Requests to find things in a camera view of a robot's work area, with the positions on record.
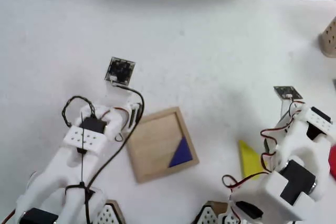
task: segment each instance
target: wooden square frame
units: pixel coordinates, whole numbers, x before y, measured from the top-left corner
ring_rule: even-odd
[[[168,163],[164,167],[168,159],[171,159],[174,155],[183,136],[188,143],[192,160],[173,167],[169,167]],[[195,148],[178,107],[143,117],[129,139],[127,147],[138,183],[167,176],[199,163]],[[150,171],[146,167],[148,164],[153,168]]]

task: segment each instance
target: yellow triangle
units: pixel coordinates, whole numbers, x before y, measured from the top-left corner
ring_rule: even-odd
[[[244,178],[249,175],[264,171],[263,167],[261,166],[260,155],[242,140],[239,140],[239,151]]]

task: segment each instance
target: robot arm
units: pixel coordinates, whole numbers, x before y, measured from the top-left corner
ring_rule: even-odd
[[[327,188],[329,151],[336,129],[330,117],[306,104],[289,109],[269,131],[270,173],[236,187],[233,209],[250,223],[305,220]]]
[[[127,140],[142,116],[141,104],[124,102],[120,105],[95,104],[95,117],[92,117],[91,105],[81,109],[82,117],[71,126],[45,171],[35,176],[18,198],[15,223],[87,223],[86,200],[90,220],[95,219],[107,201],[102,190],[91,187],[99,167],[108,164],[115,142]],[[58,206],[61,210],[42,210],[43,203],[55,191],[63,194],[63,203]]]

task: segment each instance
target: circuit board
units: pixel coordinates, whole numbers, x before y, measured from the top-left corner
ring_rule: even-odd
[[[293,86],[274,86],[274,90],[281,99],[302,99],[302,96]]]
[[[112,57],[105,80],[128,86],[135,62]]]

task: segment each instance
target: white table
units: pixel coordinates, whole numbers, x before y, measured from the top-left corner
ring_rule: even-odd
[[[67,99],[103,96],[115,56],[136,62],[131,87],[146,114],[181,108],[200,164],[138,185],[124,150],[96,186],[127,223],[190,223],[205,201],[227,199],[223,174],[241,178],[237,141],[263,150],[259,131],[280,116],[273,86],[295,86],[336,118],[336,59],[317,41],[335,9],[329,0],[0,0],[0,217],[56,152]],[[333,223],[335,201],[330,177],[305,223]]]

